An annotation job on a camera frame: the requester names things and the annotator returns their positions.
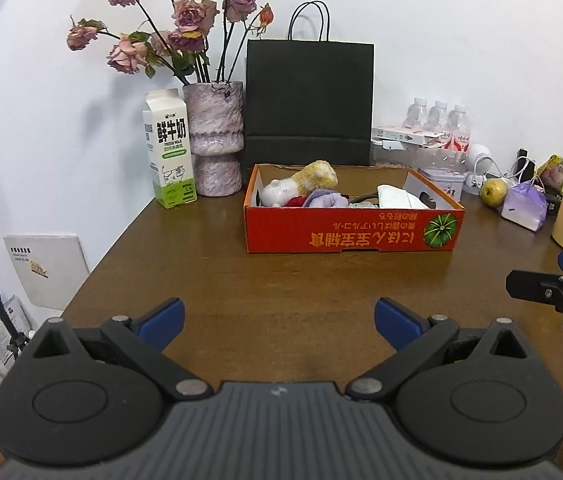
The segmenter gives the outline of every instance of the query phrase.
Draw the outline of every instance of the metal screw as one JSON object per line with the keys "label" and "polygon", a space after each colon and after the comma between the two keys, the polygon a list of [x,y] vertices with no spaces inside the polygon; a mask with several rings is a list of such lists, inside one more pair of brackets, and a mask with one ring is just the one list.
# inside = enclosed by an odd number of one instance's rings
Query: metal screw
{"label": "metal screw", "polygon": [[351,384],[351,390],[362,395],[378,394],[383,387],[381,381],[374,377],[362,377],[354,380]]}
{"label": "metal screw", "polygon": [[199,396],[206,393],[208,384],[201,379],[184,379],[175,385],[175,390],[185,396]]}

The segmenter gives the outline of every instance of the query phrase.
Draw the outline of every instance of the white cable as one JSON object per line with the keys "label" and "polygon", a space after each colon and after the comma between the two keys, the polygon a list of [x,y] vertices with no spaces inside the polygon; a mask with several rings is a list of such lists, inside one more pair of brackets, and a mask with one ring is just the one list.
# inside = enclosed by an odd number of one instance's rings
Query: white cable
{"label": "white cable", "polygon": [[[517,162],[519,162],[520,160],[525,159],[526,163],[524,163],[523,168],[521,168],[517,173],[512,173],[515,166],[517,165]],[[525,155],[522,156],[518,156],[515,161],[513,162],[513,165],[511,166],[510,171],[503,173],[501,171],[501,169],[499,168],[499,166],[497,166],[497,163],[495,162],[495,160],[493,159],[493,157],[489,156],[489,155],[481,155],[478,156],[477,160],[475,161],[475,165],[473,167],[473,174],[475,175],[475,185],[477,187],[479,187],[479,189],[482,188],[482,186],[484,185],[483,182],[480,182],[481,179],[477,178],[477,165],[479,162],[481,162],[482,160],[490,160],[492,162],[492,164],[494,165],[495,168],[497,168],[497,171],[499,172],[499,176],[500,178],[504,179],[504,180],[512,180],[513,182],[515,180],[517,180],[517,184],[519,184],[519,177],[521,176],[521,174],[526,171],[526,168],[528,167],[528,165],[532,162],[533,164],[535,163],[534,160],[532,160],[531,158],[528,158]]]}

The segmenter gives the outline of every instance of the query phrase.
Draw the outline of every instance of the bag handle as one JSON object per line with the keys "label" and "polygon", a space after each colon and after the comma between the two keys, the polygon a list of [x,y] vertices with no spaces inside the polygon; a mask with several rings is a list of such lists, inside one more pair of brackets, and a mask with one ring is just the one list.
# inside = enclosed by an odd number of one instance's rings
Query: bag handle
{"label": "bag handle", "polygon": [[319,10],[319,14],[321,15],[321,18],[322,18],[322,26],[321,26],[321,29],[319,30],[319,41],[322,41],[322,35],[324,34],[324,12],[322,11],[319,4],[324,6],[325,13],[326,13],[325,40],[330,41],[330,10],[328,10],[328,6],[322,0],[314,0],[312,2],[304,2],[301,5],[297,6],[297,9],[295,9],[295,11],[292,13],[292,16],[290,18],[290,24],[289,24],[289,27],[288,27],[288,34],[286,36],[287,40],[292,40],[292,29],[295,26],[295,21],[297,20],[299,15],[303,12],[304,9],[306,9],[306,7],[308,7],[310,5],[314,5]]}

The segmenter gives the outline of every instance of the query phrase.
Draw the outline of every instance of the milk carton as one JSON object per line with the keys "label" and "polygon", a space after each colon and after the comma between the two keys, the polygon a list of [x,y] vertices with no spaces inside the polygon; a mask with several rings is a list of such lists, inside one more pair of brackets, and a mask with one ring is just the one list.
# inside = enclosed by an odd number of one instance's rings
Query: milk carton
{"label": "milk carton", "polygon": [[175,88],[154,90],[146,94],[143,116],[156,199],[165,208],[193,202],[197,193],[186,103]]}

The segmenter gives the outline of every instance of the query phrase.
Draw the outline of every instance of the yellow and white plush toy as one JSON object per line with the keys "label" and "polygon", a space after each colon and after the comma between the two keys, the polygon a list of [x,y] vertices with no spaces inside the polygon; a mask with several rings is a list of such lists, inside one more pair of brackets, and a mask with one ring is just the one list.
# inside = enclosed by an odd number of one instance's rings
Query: yellow and white plush toy
{"label": "yellow and white plush toy", "polygon": [[295,196],[308,196],[318,188],[335,189],[337,173],[325,160],[311,162],[289,178],[271,180],[261,199],[266,207],[284,207]]}

